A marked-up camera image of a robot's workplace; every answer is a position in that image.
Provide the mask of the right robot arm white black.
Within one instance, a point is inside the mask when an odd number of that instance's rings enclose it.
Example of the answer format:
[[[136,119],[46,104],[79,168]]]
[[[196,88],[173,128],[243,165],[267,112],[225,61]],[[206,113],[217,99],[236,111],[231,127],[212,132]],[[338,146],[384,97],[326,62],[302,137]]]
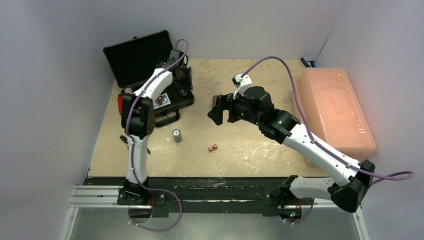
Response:
[[[244,95],[216,96],[207,116],[216,124],[223,123],[228,111],[229,123],[243,120],[254,124],[267,138],[302,154],[324,170],[328,177],[290,176],[280,196],[288,204],[298,199],[331,200],[340,209],[354,213],[371,187],[375,165],[360,162],[332,148],[326,142],[312,140],[307,127],[286,110],[276,109],[271,95],[261,86],[249,87]]]

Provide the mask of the purple poker chip stack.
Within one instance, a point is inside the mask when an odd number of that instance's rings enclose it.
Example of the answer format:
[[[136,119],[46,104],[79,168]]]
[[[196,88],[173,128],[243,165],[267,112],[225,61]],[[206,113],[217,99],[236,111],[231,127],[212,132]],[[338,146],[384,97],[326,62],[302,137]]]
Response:
[[[180,90],[180,95],[181,95],[183,98],[185,98],[185,97],[187,97],[187,96],[189,95],[189,91],[188,91],[188,90],[185,90],[185,89],[181,89],[181,90]]]

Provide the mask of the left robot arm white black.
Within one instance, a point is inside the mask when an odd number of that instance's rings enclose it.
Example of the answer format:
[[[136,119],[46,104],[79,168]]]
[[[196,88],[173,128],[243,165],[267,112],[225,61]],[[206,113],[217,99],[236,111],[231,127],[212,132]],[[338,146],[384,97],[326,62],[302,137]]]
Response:
[[[128,146],[128,168],[119,194],[138,205],[149,199],[147,185],[148,141],[155,128],[163,126],[156,118],[175,112],[194,102],[191,68],[187,53],[173,49],[156,65],[151,77],[131,93],[120,95],[121,126]]]

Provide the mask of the brown poker chip stack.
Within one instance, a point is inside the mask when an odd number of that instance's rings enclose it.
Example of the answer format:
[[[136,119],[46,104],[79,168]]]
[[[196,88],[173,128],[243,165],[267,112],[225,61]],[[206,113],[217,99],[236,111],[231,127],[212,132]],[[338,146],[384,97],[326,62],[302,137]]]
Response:
[[[212,108],[215,108],[217,104],[218,104],[218,96],[214,95],[212,100]]]

